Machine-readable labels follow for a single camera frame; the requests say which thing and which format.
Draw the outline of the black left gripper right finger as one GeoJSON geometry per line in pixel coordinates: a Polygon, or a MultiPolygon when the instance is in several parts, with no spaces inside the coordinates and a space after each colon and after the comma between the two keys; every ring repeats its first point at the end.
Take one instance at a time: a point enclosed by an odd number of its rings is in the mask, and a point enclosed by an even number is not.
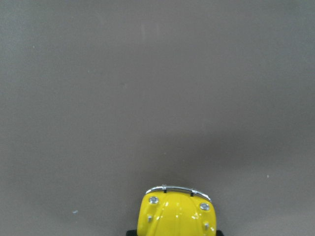
{"type": "Polygon", "coordinates": [[[221,230],[216,230],[216,236],[224,236],[221,230]]]}

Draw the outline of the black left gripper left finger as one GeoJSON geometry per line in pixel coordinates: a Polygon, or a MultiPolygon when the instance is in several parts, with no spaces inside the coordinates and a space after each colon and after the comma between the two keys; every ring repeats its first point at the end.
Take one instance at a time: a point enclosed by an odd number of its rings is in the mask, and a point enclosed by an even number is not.
{"type": "Polygon", "coordinates": [[[126,236],[137,236],[137,230],[126,231],[126,236]]]}

